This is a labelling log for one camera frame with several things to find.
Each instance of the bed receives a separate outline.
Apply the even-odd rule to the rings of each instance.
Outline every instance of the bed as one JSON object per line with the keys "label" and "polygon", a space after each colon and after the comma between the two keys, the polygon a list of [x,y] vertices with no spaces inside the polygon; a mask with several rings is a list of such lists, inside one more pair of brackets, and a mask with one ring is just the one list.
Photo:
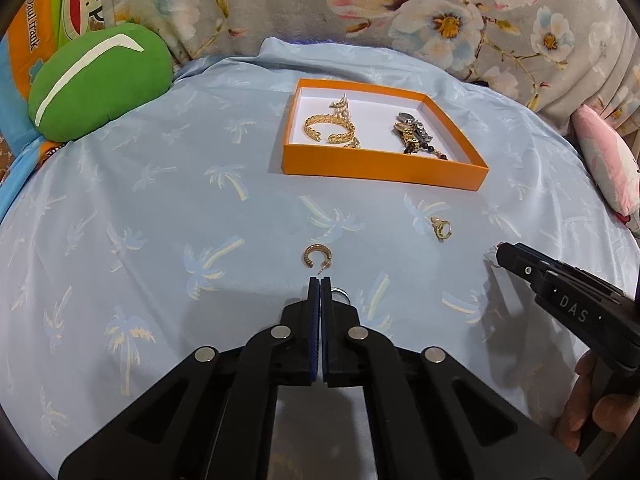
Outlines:
{"label": "bed", "polygon": [[[282,174],[298,78],[371,73],[462,128],[491,167],[478,192]],[[454,228],[444,243],[435,213]],[[638,246],[575,150],[492,90],[384,48],[271,38],[256,57],[194,62],[161,98],[55,153],[0,225],[0,403],[55,477],[194,348],[241,346],[277,322],[305,297],[303,248],[322,242],[365,325],[446,348],[549,428],[585,347],[525,287],[505,302],[501,241],[636,285]],[[370,478],[364,410],[357,390],[284,389],[273,477]]]}

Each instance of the human hand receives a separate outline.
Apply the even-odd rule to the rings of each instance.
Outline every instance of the human hand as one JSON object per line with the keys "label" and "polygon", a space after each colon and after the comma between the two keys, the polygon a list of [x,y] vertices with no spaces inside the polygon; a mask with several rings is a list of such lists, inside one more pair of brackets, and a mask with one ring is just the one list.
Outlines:
{"label": "human hand", "polygon": [[[564,406],[562,417],[556,425],[554,433],[556,438],[574,453],[580,446],[580,429],[589,417],[592,403],[591,380],[597,361],[597,355],[589,350],[575,365],[575,372],[579,377]],[[628,395],[611,394],[598,400],[591,416],[601,430],[620,437],[629,429],[638,410],[640,410],[640,399]]]}

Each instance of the orange box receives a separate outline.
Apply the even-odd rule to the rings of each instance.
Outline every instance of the orange box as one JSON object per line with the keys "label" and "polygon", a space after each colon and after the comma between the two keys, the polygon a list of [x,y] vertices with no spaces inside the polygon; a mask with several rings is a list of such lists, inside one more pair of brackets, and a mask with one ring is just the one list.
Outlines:
{"label": "orange box", "polygon": [[[315,142],[304,134],[303,123],[315,114],[332,113],[328,104],[344,94],[361,148]],[[434,137],[436,149],[449,160],[426,152],[405,154],[394,133],[398,112],[411,113]],[[327,133],[344,133],[334,124],[314,124],[326,142]],[[476,191],[489,167],[447,115],[425,94],[386,86],[300,79],[284,135],[282,170],[286,174],[340,176],[411,182]]]}

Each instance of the green pillow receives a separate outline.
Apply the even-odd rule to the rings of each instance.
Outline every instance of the green pillow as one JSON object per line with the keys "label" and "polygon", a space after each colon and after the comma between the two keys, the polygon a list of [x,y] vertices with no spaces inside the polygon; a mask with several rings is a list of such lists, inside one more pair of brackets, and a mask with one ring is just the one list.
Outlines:
{"label": "green pillow", "polygon": [[134,23],[88,32],[42,66],[29,94],[29,117],[49,140],[98,129],[165,93],[172,59],[160,37]]}

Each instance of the white stripe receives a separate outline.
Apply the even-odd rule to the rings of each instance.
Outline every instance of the white stripe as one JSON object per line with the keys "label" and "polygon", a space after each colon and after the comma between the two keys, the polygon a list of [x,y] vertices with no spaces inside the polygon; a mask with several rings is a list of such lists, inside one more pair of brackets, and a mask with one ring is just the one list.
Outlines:
{"label": "white stripe", "polygon": [[73,79],[73,77],[78,74],[85,66],[88,66],[92,61],[97,59],[98,56],[101,56],[110,48],[114,46],[123,46],[126,48],[130,48],[131,50],[137,50],[138,52],[143,52],[144,48],[139,46],[135,40],[127,36],[126,34],[116,34],[111,38],[107,38],[104,41],[101,41],[97,45],[95,45],[91,50],[89,50],[84,56],[82,56],[78,61],[73,63],[71,68],[63,73],[62,77],[56,81],[56,84],[53,85],[53,88],[49,91],[47,96],[40,103],[40,107],[36,113],[36,126],[40,126],[40,120],[49,106],[50,102],[53,101],[53,98],[60,92],[65,85]]}

